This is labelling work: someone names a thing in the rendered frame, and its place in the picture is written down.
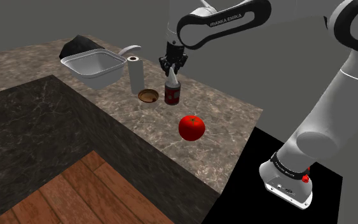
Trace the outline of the silver curved faucet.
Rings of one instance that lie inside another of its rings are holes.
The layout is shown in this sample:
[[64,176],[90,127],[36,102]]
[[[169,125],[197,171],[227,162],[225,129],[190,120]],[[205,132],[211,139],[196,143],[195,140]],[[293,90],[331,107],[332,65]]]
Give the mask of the silver curved faucet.
[[126,54],[126,53],[131,53],[131,52],[133,52],[133,51],[138,51],[138,50],[140,50],[140,49],[141,49],[141,46],[139,46],[139,45],[130,45],[130,46],[127,46],[127,47],[125,47],[124,49],[122,49],[122,50],[118,53],[118,55],[123,56],[123,55]]

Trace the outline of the black robot stand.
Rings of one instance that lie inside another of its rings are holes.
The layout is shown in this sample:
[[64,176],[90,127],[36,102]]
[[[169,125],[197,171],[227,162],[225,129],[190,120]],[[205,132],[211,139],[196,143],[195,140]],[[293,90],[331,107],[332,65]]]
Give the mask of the black robot stand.
[[343,178],[319,163],[311,166],[313,199],[300,209],[270,193],[259,166],[283,143],[255,127],[221,194],[202,224],[337,224]]

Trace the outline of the small brown bowl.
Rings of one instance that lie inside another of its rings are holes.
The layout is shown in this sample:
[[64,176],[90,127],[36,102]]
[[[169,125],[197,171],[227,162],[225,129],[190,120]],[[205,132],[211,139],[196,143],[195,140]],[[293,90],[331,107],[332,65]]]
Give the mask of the small brown bowl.
[[138,93],[138,98],[142,102],[152,103],[152,102],[156,102],[158,100],[159,93],[156,90],[147,88],[147,89],[141,90]]

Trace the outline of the white paper towel roll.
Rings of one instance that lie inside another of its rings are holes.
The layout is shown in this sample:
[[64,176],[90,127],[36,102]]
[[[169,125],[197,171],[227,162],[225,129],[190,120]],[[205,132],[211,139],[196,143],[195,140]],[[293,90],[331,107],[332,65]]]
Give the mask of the white paper towel roll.
[[137,95],[145,89],[143,61],[135,56],[127,58],[130,86],[133,94]]

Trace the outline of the black angular object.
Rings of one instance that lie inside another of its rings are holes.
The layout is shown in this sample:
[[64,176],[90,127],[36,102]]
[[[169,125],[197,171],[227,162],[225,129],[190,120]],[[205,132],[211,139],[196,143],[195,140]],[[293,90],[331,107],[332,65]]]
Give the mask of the black angular object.
[[104,47],[91,39],[78,34],[74,39],[70,40],[63,46],[59,59],[94,49],[104,49]]

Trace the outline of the red tomato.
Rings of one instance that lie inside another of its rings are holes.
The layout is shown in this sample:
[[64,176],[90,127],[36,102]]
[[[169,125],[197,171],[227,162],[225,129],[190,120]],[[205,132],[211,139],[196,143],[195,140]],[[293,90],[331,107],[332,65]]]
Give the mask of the red tomato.
[[184,140],[196,141],[205,133],[205,124],[201,118],[187,115],[180,120],[178,130]]

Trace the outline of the red bottle with white nozzle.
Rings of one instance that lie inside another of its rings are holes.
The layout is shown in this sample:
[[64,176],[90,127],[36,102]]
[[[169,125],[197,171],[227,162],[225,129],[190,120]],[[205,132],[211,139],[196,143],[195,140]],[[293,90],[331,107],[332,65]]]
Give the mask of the red bottle with white nozzle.
[[181,83],[177,80],[174,69],[169,69],[169,75],[165,82],[164,101],[168,105],[176,105],[179,103],[181,92]]

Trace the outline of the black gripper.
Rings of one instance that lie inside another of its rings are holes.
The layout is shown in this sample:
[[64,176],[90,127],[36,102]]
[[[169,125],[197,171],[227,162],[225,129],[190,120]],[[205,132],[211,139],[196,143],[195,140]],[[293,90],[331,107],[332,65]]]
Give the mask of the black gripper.
[[178,74],[180,68],[185,65],[188,56],[184,52],[184,49],[185,47],[182,45],[167,42],[166,55],[158,59],[160,67],[165,72],[166,77],[169,76],[171,64],[174,64],[175,74]]

